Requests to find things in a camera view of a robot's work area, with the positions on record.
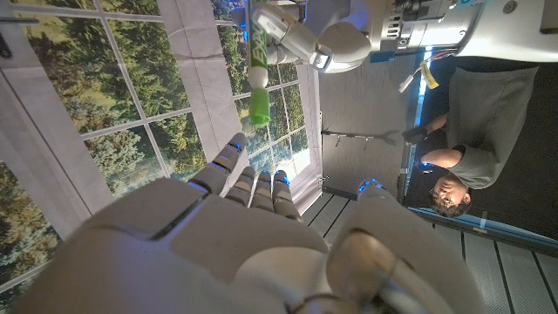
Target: gray t-shirt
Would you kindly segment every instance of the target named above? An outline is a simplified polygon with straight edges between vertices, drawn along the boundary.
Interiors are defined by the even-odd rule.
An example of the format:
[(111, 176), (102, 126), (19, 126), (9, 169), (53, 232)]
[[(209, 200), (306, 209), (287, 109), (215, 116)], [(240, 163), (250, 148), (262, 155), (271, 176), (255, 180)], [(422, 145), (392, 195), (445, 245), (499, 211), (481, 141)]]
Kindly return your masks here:
[(496, 182), (527, 115), (538, 68), (477, 73), (458, 68), (450, 81), (447, 144), (465, 153), (449, 168), (468, 187)]

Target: blue led light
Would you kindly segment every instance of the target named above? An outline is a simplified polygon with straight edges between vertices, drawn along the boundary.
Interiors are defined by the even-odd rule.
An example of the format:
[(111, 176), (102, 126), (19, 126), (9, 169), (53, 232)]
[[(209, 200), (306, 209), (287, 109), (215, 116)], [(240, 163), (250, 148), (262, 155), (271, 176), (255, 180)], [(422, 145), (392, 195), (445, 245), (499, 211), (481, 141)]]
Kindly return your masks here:
[(203, 193), (207, 193), (207, 192), (208, 192), (208, 190), (207, 190), (206, 188), (204, 188), (203, 186), (201, 186), (201, 185), (199, 185), (199, 184), (195, 184), (195, 183), (193, 183), (193, 182), (189, 182), (188, 185), (191, 186), (191, 187), (194, 187), (194, 188), (199, 189), (199, 190), (200, 190), (201, 192), (203, 192)]
[(214, 162), (209, 162), (209, 165), (211, 165), (211, 166), (213, 166), (213, 167), (215, 167), (215, 168), (217, 168), (217, 169), (219, 169), (219, 170), (221, 170), (221, 171), (230, 172), (230, 171), (229, 171), (228, 169), (226, 169), (225, 167), (223, 167), (223, 166), (221, 166), (221, 165), (218, 165), (218, 164), (216, 164), (216, 163), (214, 163)]
[(228, 4), (232, 4), (234, 10), (244, 10), (242, 6), (240, 6), (240, 2), (238, 1), (228, 1)]
[(236, 149), (236, 150), (239, 151), (239, 152), (242, 150), (241, 145), (238, 144), (238, 143), (235, 143), (235, 144), (227, 143), (227, 145), (230, 146), (230, 147), (232, 147), (232, 148), (234, 148), (234, 149)]

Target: window pane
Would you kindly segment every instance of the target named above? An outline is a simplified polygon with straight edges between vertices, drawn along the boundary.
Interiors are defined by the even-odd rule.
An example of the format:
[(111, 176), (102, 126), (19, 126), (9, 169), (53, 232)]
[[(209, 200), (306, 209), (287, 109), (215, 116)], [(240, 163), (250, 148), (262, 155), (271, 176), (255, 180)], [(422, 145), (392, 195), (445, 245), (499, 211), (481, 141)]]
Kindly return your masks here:
[(271, 149), (268, 148), (256, 156), (250, 158), (250, 166), (258, 174), (265, 170), (271, 172), (273, 169), (273, 158), (271, 157)]
[(109, 21), (146, 116), (189, 107), (163, 23)]
[(298, 85), (292, 85), (283, 88), (282, 92), (285, 95), (290, 129), (296, 130), (304, 126), (303, 102), (300, 99), (300, 89)]
[(293, 145), (293, 154), (300, 153), (304, 149), (308, 149), (308, 138), (306, 137), (306, 128), (290, 135)]
[(73, 9), (95, 10), (92, 0), (11, 0), (12, 3), (31, 5), (54, 5)]
[(20, 297), (29, 289), (37, 275), (29, 277), (27, 280), (13, 286), (0, 294), (0, 313), (10, 313), (11, 308), (16, 304)]
[(61, 242), (14, 174), (0, 163), (0, 284), (46, 263)]
[(308, 149), (308, 138), (306, 137), (306, 128), (290, 135), (293, 146), (293, 154), (295, 159), (296, 171), (301, 173), (310, 165), (310, 150)]
[(139, 119), (98, 19), (36, 17), (31, 47), (80, 133)]
[(298, 80), (298, 74), (296, 74), (296, 65), (294, 63), (280, 64), (279, 71), (281, 71), (281, 81), (283, 83), (289, 83)]
[(282, 136), (289, 133), (287, 115), (282, 104), (281, 90), (269, 92), (269, 115), (271, 118), (269, 122), (271, 140), (279, 140)]
[(101, 0), (103, 10), (109, 12), (158, 16), (156, 0)]
[(250, 97), (238, 99), (235, 101), (235, 104), (236, 111), (238, 112), (238, 119), (241, 121), (242, 132), (248, 139), (246, 150), (248, 155), (251, 155), (258, 149), (269, 144), (269, 136), (267, 127), (255, 127), (252, 122), (250, 122), (250, 117), (248, 116), (249, 101)]
[(143, 126), (87, 140), (85, 145), (115, 197), (163, 176)]
[(276, 166), (282, 161), (292, 160), (293, 155), (290, 152), (290, 138), (281, 140), (273, 146), (273, 156), (275, 157)]
[(286, 138), (273, 146), (273, 156), (276, 161), (275, 170), (283, 170), (290, 180), (296, 177), (295, 163), (290, 152), (290, 138)]
[(211, 0), (213, 6), (213, 16), (216, 20), (230, 21), (230, 11), (233, 8), (242, 7), (243, 0)]
[(173, 178), (187, 181), (205, 166), (206, 157), (191, 113), (149, 126)]
[(244, 32), (236, 26), (217, 26), (217, 30), (233, 94), (250, 92), (246, 60), (248, 43), (244, 41)]
[(279, 71), (277, 65), (268, 65), (268, 86), (279, 85)]

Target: man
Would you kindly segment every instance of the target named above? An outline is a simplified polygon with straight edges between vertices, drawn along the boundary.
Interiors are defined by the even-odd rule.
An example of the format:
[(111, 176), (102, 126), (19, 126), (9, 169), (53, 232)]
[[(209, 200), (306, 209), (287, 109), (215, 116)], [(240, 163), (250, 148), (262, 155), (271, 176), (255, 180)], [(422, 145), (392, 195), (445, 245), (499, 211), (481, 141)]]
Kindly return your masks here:
[(448, 169), (431, 190), (432, 209), (446, 217), (463, 215), (470, 189), (496, 182), (523, 128), (536, 64), (469, 58), (450, 80), (449, 112), (426, 127), (403, 132), (416, 144), (446, 126), (447, 149), (420, 161)]

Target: robotic finger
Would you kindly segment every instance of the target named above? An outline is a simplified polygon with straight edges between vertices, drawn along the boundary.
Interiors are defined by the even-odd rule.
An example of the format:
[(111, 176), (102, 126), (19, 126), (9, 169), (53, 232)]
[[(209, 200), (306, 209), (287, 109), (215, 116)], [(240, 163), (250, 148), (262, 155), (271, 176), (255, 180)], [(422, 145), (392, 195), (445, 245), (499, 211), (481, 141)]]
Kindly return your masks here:
[(245, 146), (246, 136), (244, 134), (238, 133), (233, 136), (217, 157), (212, 162), (209, 162), (189, 182), (205, 188), (209, 193), (219, 194), (223, 187), (225, 187), (227, 178), (235, 168), (238, 157)]
[(287, 174), (282, 170), (277, 171), (273, 179), (273, 204), (275, 211), (277, 214), (289, 219), (303, 222), (290, 196), (289, 184)]
[(273, 202), (271, 201), (271, 174), (262, 171), (255, 183), (254, 197), (251, 208), (260, 208), (273, 213)]
[(248, 206), (252, 196), (255, 171), (252, 167), (245, 167), (234, 186), (228, 191), (225, 198), (238, 201), (242, 206)]

